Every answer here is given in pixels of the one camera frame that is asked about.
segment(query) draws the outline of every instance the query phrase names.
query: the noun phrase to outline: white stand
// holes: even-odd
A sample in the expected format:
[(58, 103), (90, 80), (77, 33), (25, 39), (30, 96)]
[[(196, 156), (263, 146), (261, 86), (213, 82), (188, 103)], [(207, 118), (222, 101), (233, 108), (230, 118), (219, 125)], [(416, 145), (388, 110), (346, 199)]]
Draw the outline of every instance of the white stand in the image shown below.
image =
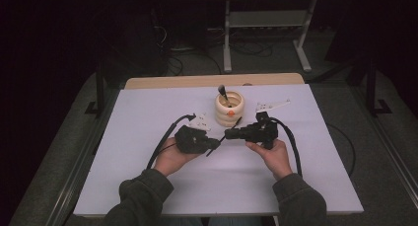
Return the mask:
[(311, 66), (305, 55), (303, 45), (311, 19), (314, 14), (316, 0), (311, 0), (308, 11), (261, 11), (261, 12), (230, 12), (230, 1), (226, 2), (225, 10), (225, 43), (224, 43), (224, 71), (232, 72), (230, 53), (230, 28), (247, 27), (302, 27), (299, 39), (294, 40), (294, 47), (305, 72), (311, 72)]

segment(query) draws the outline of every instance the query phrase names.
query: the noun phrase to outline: person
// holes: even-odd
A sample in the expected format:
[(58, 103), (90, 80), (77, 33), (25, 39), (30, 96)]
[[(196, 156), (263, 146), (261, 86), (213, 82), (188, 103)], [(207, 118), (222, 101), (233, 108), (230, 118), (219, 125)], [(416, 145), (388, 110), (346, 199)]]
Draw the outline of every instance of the person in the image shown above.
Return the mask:
[[(279, 203), (280, 225), (326, 225), (325, 200), (299, 175), (292, 172), (283, 141), (276, 139), (271, 150), (251, 142), (246, 142), (245, 145), (260, 155), (277, 181), (273, 190)], [(181, 153), (175, 146), (175, 139), (169, 138), (162, 147), (153, 169), (144, 170), (139, 177), (124, 181), (120, 185), (121, 202), (109, 211), (101, 225), (159, 225), (163, 203), (174, 190), (167, 176), (198, 156)], [(220, 225), (219, 220), (220, 218), (211, 218), (209, 225)], [(183, 221), (178, 225), (196, 225), (200, 223), (197, 221), (194, 224)]]

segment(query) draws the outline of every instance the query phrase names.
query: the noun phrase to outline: gray sleeve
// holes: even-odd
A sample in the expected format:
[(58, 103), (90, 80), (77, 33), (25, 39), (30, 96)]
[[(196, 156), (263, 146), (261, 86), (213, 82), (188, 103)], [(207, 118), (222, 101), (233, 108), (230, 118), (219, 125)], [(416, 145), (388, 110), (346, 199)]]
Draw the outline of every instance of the gray sleeve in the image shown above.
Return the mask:
[(156, 225), (163, 203), (173, 189), (160, 172), (145, 170), (139, 177), (120, 185), (120, 204), (110, 210), (102, 225)]
[(326, 202), (299, 175), (289, 175), (273, 186), (279, 202), (282, 224), (326, 225)]

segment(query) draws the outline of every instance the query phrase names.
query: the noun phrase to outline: wooden table edge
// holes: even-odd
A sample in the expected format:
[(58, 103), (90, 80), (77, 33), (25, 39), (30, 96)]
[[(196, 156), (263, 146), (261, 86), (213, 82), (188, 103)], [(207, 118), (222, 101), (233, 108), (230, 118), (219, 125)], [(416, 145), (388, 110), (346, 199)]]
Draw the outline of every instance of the wooden table edge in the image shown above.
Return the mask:
[(125, 89), (158, 89), (186, 87), (218, 87), (242, 85), (301, 85), (305, 81), (299, 73), (175, 76), (131, 78)]

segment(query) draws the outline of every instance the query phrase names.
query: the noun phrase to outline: gray carpet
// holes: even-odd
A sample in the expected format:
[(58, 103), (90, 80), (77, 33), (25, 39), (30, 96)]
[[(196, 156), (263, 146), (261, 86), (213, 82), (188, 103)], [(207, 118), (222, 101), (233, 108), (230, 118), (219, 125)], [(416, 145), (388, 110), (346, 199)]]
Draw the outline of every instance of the gray carpet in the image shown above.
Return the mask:
[[(279, 39), (262, 44), (237, 42), (237, 47), (245, 46), (252, 51), (259, 49), (261, 45), (271, 46), (272, 49), (271, 54), (267, 52), (264, 55), (243, 54), (242, 49), (232, 50), (233, 73), (298, 72), (306, 80), (312, 79), (336, 65), (323, 60), (332, 36), (333, 32), (309, 33), (304, 48), (313, 67), (312, 73), (302, 71), (291, 44), (295, 35), (283, 37), (282, 34)], [(214, 75), (219, 74), (219, 67), (223, 66), (222, 55), (222, 46), (218, 45), (209, 48), (207, 53), (191, 50), (177, 52), (174, 57), (182, 63), (182, 75)], [(179, 71), (180, 63), (176, 59), (171, 59), (173, 66), (168, 76)], [(311, 85), (347, 172), (353, 164), (350, 141), (354, 146), (357, 158), (351, 180), (365, 208), (365, 212), (361, 214), (330, 215), (329, 219), (334, 225), (418, 225), (418, 210), (394, 170), (369, 114), (364, 112), (364, 99), (357, 97), (357, 89), (344, 83), (348, 72), (349, 70), (344, 70), (327, 82)], [(380, 114), (378, 122), (395, 143), (399, 155), (413, 176), (418, 179), (417, 118), (399, 99), (393, 86), (383, 75), (378, 76), (377, 97), (386, 100), (393, 111), (393, 114)], [(11, 225), (44, 225), (47, 222), (68, 176), (74, 170), (81, 148), (89, 140), (89, 135), (98, 122), (93, 115), (84, 114), (89, 102), (95, 98), (95, 79), (92, 77), (80, 91)], [(70, 215), (92, 160), (93, 156), (85, 160), (84, 169), (79, 173), (80, 181), (74, 184), (74, 192), (65, 201), (66, 205), (61, 210), (62, 215), (57, 217), (56, 225), (62, 224), (67, 220), (67, 215)], [(94, 225), (97, 222), (98, 220), (71, 216), (66, 223)]]

